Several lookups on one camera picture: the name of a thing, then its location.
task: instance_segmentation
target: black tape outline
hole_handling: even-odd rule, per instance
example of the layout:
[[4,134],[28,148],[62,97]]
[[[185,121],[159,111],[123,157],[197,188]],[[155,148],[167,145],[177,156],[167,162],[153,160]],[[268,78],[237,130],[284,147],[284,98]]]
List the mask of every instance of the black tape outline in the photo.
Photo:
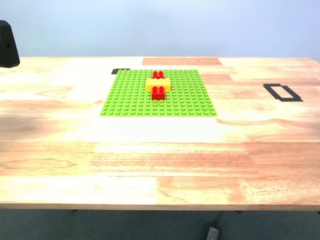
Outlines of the black tape outline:
[[[296,94],[290,87],[288,86],[282,86],[279,83],[264,83],[263,87],[275,98],[279,99],[281,102],[303,102],[301,97]],[[275,90],[272,89],[272,87],[282,87],[288,94],[290,94],[292,97],[281,97],[278,93],[276,93]]]
[[130,70],[130,68],[115,68],[112,70],[111,74],[117,74],[119,70]]

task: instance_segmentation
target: white wall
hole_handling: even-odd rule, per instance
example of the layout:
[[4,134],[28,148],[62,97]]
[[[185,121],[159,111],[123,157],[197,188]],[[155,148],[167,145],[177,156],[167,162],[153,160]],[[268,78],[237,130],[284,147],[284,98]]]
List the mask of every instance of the white wall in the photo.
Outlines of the white wall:
[[6,0],[20,56],[310,57],[320,0]]

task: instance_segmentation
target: wood grain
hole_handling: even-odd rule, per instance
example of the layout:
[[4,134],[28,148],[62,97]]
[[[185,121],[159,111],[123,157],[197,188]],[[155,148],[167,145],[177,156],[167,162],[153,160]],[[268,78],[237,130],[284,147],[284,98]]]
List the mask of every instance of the wood grain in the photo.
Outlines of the wood grain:
[[[99,117],[112,69],[148,65],[197,69],[218,116]],[[0,208],[320,211],[319,105],[309,58],[21,58],[0,68]]]
[[213,57],[155,57],[144,58],[142,65],[222,65],[218,58]]

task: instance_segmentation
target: gray carpet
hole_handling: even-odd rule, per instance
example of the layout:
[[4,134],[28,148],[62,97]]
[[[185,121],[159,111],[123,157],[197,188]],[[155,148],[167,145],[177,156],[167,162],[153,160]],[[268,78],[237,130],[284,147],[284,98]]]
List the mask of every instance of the gray carpet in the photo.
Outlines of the gray carpet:
[[[0,240],[205,240],[218,211],[0,209]],[[221,240],[320,240],[310,211],[226,211]]]

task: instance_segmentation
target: green baseplate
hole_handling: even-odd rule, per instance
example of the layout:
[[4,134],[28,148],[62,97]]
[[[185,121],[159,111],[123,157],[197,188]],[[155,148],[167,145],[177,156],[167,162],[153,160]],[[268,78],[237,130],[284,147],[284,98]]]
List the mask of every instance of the green baseplate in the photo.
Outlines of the green baseplate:
[[[151,100],[146,79],[163,71],[171,80],[165,100]],[[102,117],[215,117],[217,113],[197,70],[119,70],[100,113]]]

